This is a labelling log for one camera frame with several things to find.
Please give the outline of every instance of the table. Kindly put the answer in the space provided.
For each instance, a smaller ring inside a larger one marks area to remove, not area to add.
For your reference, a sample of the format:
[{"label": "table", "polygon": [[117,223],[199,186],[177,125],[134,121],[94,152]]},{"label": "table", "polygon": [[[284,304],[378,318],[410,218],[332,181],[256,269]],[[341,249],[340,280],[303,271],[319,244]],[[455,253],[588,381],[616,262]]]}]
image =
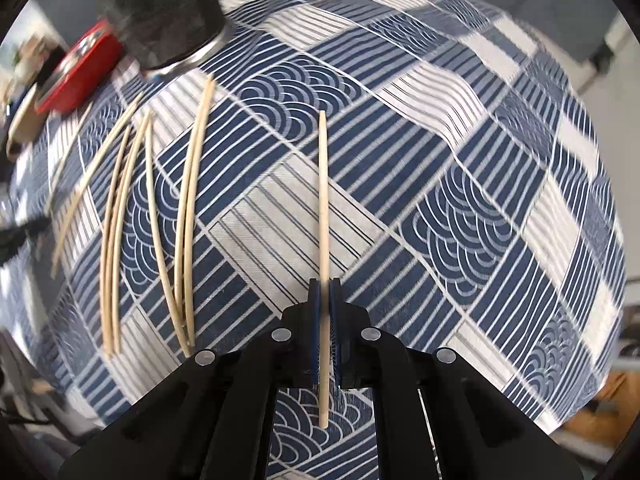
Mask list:
[{"label": "table", "polygon": [[[129,59],[97,90],[40,249],[0,269],[0,323],[81,412],[114,420],[184,356],[158,279],[143,153],[122,247],[122,354],[101,353],[98,260],[117,142],[67,235],[68,196],[126,105],[151,108],[155,190],[170,275],[190,128],[218,82],[194,234],[197,345],[241,348],[304,301],[318,275],[317,116],[329,130],[331,274],[376,326],[425,351],[455,349],[545,431],[602,384],[620,330],[622,234],[593,126],[567,76],[523,24],[477,0],[220,0],[237,25],[211,60],[147,84]],[[51,116],[5,205],[40,213],[82,110]],[[374,479],[366,390],[278,397],[269,475]]]}]

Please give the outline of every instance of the metal object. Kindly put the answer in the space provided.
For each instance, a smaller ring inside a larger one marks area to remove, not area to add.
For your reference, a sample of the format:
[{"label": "metal object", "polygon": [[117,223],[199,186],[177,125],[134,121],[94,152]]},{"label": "metal object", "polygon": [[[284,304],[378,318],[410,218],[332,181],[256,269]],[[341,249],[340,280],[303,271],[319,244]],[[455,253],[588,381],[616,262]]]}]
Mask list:
[{"label": "metal object", "polygon": [[360,335],[367,341],[377,341],[378,339],[380,339],[380,330],[378,330],[377,328],[369,327],[363,329],[362,332],[360,332]]},{"label": "metal object", "polygon": [[107,32],[105,28],[99,28],[94,30],[91,34],[82,38],[81,41],[76,44],[72,50],[66,53],[64,59],[60,62],[58,67],[53,71],[49,79],[42,86],[40,90],[40,97],[36,103],[39,107],[55,92],[63,82],[66,81],[66,76],[71,72],[80,60],[92,49],[95,43]]},{"label": "metal object", "polygon": [[[462,357],[443,364],[371,327],[366,309],[342,300],[338,279],[329,297],[335,384],[372,390],[380,478],[582,479],[571,457]],[[306,302],[286,308],[278,329],[210,366],[177,368],[78,450],[58,478],[139,480],[144,471],[149,478],[264,479],[275,413],[282,413],[279,390],[310,389],[318,380],[319,298],[319,283],[310,280]],[[284,335],[292,344],[279,342]],[[442,351],[452,352],[436,354]]]},{"label": "metal object", "polygon": [[229,20],[225,20],[225,26],[222,28],[220,33],[213,38],[213,40],[201,46],[190,56],[160,68],[141,70],[141,74],[147,81],[157,82],[187,72],[191,68],[198,66],[200,63],[206,61],[215,53],[219,52],[231,40],[235,31],[236,24]]},{"label": "metal object", "polygon": [[202,350],[196,354],[195,361],[200,366],[210,365],[216,360],[216,355],[211,350]]},{"label": "metal object", "polygon": [[438,361],[444,364],[451,364],[456,360],[456,353],[449,348],[441,348],[436,352]]},{"label": "metal object", "polygon": [[271,332],[271,338],[279,343],[288,341],[291,338],[291,330],[288,328],[277,328]]}]

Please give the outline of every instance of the patchwork tablecloth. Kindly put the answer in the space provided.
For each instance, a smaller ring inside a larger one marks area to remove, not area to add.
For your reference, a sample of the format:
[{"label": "patchwork tablecloth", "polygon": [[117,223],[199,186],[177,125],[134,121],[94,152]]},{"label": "patchwork tablecloth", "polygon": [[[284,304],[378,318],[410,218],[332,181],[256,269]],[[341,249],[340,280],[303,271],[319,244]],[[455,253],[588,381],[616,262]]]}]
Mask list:
[{"label": "patchwork tablecloth", "polygon": [[[211,60],[149,85],[124,60],[93,97],[44,247],[0,270],[7,325],[44,376],[112,421],[184,359],[158,279],[143,153],[122,247],[122,345],[101,352],[98,261],[117,142],[84,195],[61,270],[69,193],[127,104],[155,112],[155,190],[172,275],[190,128],[218,82],[200,162],[197,345],[241,348],[318,274],[318,110],[330,151],[331,274],[408,346],[455,348],[543,429],[596,392],[620,328],[622,234],[591,122],[536,38],[477,0],[220,0],[237,24]],[[9,206],[44,209],[82,110],[50,117]],[[278,399],[273,478],[377,478],[372,402],[342,393],[328,431],[312,393]]]}]

